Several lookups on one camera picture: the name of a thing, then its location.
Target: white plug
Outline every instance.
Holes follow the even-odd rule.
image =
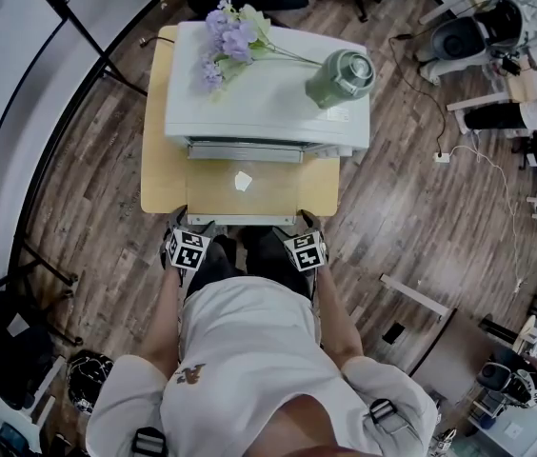
[[[442,156],[439,155],[438,152],[433,153],[433,160],[436,163],[449,163],[450,162],[450,154],[447,152],[443,152]]]

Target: black equipment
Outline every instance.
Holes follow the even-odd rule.
[[[68,361],[68,396],[79,411],[92,413],[113,365],[109,357],[85,349]]]
[[[490,0],[484,9],[445,22],[431,36],[434,53],[453,61],[490,51],[494,57],[514,53],[524,42],[523,14],[513,0]]]

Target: hand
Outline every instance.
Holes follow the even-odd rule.
[[[530,54],[527,54],[527,57],[528,57],[528,64],[531,66],[533,70],[537,71],[537,62],[535,61],[535,59],[533,59],[533,56],[531,56]]]

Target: electrical cable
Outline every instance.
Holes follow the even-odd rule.
[[[149,37],[148,39],[146,39],[146,37],[142,37],[139,40],[139,47],[145,48],[152,41],[167,41],[167,42],[171,42],[172,44],[175,44],[175,41],[172,39],[168,39],[167,37],[161,37],[160,35],[154,35],[152,37]]]
[[[455,13],[455,17],[458,15],[461,15],[462,13],[467,12],[468,10],[474,9],[475,7],[478,7],[480,5],[484,5],[488,0],[483,0],[482,2],[479,2],[477,4],[472,5],[471,7],[468,7],[465,10],[462,10],[458,13]],[[430,27],[428,29],[423,30],[422,32],[419,32],[418,34],[398,34],[392,37],[389,37],[389,47],[391,48],[391,56],[393,57],[393,61],[395,62],[395,66],[397,67],[398,71],[400,72],[400,75],[402,76],[402,79],[404,82],[410,87],[410,89],[413,89],[417,93],[420,93],[422,95],[428,96],[431,98],[433,103],[436,104],[436,107],[438,108],[438,111],[440,112],[440,115],[442,116],[442,130],[440,130],[440,133],[436,137],[436,143],[438,144],[438,157],[442,157],[442,147],[440,146],[440,139],[444,135],[444,133],[447,131],[447,117],[445,116],[444,112],[442,111],[442,106],[438,103],[438,101],[429,93],[425,91],[421,91],[420,89],[416,89],[414,86],[411,85],[409,80],[406,79],[406,76],[404,75],[404,72],[402,71],[402,68],[400,67],[400,62],[397,60],[397,57],[395,56],[395,48],[393,47],[393,41],[408,41],[411,39],[416,39],[417,37],[422,36],[423,34],[430,32],[431,30],[436,29],[437,27],[441,26],[442,23],[436,24],[433,27]]]
[[[448,155],[451,156],[452,153],[457,149],[467,149],[467,150],[472,151],[474,154],[476,154],[476,162],[480,163],[481,158],[486,159],[487,162],[490,164],[490,166],[492,168],[496,168],[496,169],[499,170],[499,172],[501,172],[501,176],[504,179],[504,186],[506,187],[507,209],[509,210],[509,214],[512,217],[512,233],[514,234],[514,276],[516,278],[516,288],[514,289],[514,294],[518,294],[523,282],[525,281],[525,278],[521,278],[520,274],[519,274],[519,272],[520,272],[520,269],[519,269],[520,262],[519,262],[519,252],[518,252],[518,232],[516,230],[516,211],[515,211],[514,207],[512,206],[512,202],[511,202],[511,199],[510,199],[509,187],[507,186],[506,174],[504,173],[504,170],[500,166],[497,166],[487,156],[485,156],[482,152],[480,152],[478,150],[478,147],[480,146],[480,136],[478,136],[478,147],[476,146],[476,143],[474,142],[473,136],[471,137],[471,143],[473,145],[473,149],[470,146],[463,146],[463,145],[455,146],[454,148],[452,148],[452,150],[450,151],[450,153]]]
[[[402,68],[400,68],[400,63],[398,62],[397,58],[395,57],[395,49],[393,48],[393,43],[392,43],[392,41],[394,41],[394,40],[401,40],[401,39],[398,39],[397,37],[389,37],[388,41],[389,41],[389,47],[391,48],[391,55],[393,56],[393,61],[395,62],[395,66],[397,67],[398,71],[400,72],[400,75],[402,76],[402,79],[404,80],[404,82],[411,89],[413,89],[417,93],[420,93],[422,95],[425,95],[425,96],[428,96],[429,98],[431,98],[433,103],[436,104],[436,107],[438,108],[438,111],[440,112],[440,115],[442,116],[442,130],[440,131],[440,134],[436,137],[436,143],[438,144],[438,156],[442,157],[442,148],[440,147],[440,139],[442,138],[442,136],[444,135],[444,133],[447,130],[447,117],[444,115],[444,112],[442,111],[442,106],[438,103],[438,101],[432,95],[430,95],[426,91],[421,91],[420,89],[416,89],[406,79],[406,76],[404,75],[404,72],[402,71]]]

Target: black cable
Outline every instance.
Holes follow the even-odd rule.
[[[429,98],[431,98],[433,103],[436,104],[436,107],[438,108],[438,111],[440,112],[440,115],[442,115],[442,130],[440,131],[440,134],[436,137],[436,142],[438,143],[438,157],[442,157],[442,148],[440,147],[440,139],[444,135],[444,132],[447,130],[447,118],[444,115],[444,112],[442,111],[442,106],[438,103],[438,101],[433,96],[431,96],[429,93],[427,93],[425,91],[420,91],[419,89],[416,89],[406,79],[406,76],[404,75],[404,72],[402,71],[402,68],[400,68],[400,63],[398,62],[397,58],[395,57],[395,49],[393,48],[393,43],[392,43],[392,41],[394,41],[394,40],[401,40],[401,39],[398,39],[398,37],[389,37],[388,40],[389,40],[389,47],[391,48],[391,55],[393,56],[393,61],[395,61],[395,66],[397,67],[398,71],[400,71],[400,74],[402,75],[402,79],[404,80],[404,82],[411,89],[414,89],[417,93],[421,93],[422,95],[425,95],[425,96],[428,96]]]
[[[461,15],[462,13],[465,13],[468,10],[471,10],[471,9],[473,9],[475,7],[478,7],[480,5],[484,5],[487,2],[488,2],[488,0],[483,0],[482,2],[479,2],[477,4],[472,5],[471,7],[467,7],[467,9],[462,10],[459,13],[455,13],[455,17],[457,17],[457,16]],[[397,67],[398,71],[400,71],[400,74],[402,75],[402,79],[404,80],[404,82],[411,89],[416,91],[417,93],[420,93],[422,95],[425,95],[425,96],[428,96],[429,98],[431,98],[433,103],[436,104],[436,107],[438,108],[438,111],[440,111],[440,115],[442,115],[442,130],[440,131],[440,134],[436,137],[436,142],[438,144],[438,157],[442,157],[442,148],[440,147],[440,139],[442,138],[444,133],[447,131],[447,118],[444,115],[444,112],[442,111],[442,106],[438,103],[438,101],[432,95],[430,95],[429,93],[426,93],[424,91],[420,91],[419,89],[416,89],[406,79],[406,76],[404,75],[404,72],[402,71],[402,68],[400,67],[400,63],[398,62],[397,58],[395,57],[395,49],[393,48],[393,44],[392,44],[391,41],[408,41],[410,39],[416,39],[417,37],[420,37],[421,35],[423,35],[425,33],[428,33],[430,30],[434,30],[434,29],[436,29],[437,27],[439,27],[441,25],[442,25],[442,23],[436,24],[435,26],[430,27],[428,29],[425,29],[423,32],[419,32],[418,34],[410,34],[410,33],[408,33],[408,34],[398,34],[396,36],[389,37],[389,39],[388,39],[389,47],[391,48],[391,55],[393,56],[393,61],[395,61],[395,66]]]
[[[167,37],[161,37],[160,35],[154,35],[152,37],[149,37],[148,39],[146,39],[145,37],[142,37],[139,40],[139,47],[145,48],[152,41],[167,41],[167,42],[171,42],[172,44],[175,44],[175,41],[172,39],[168,39]]]

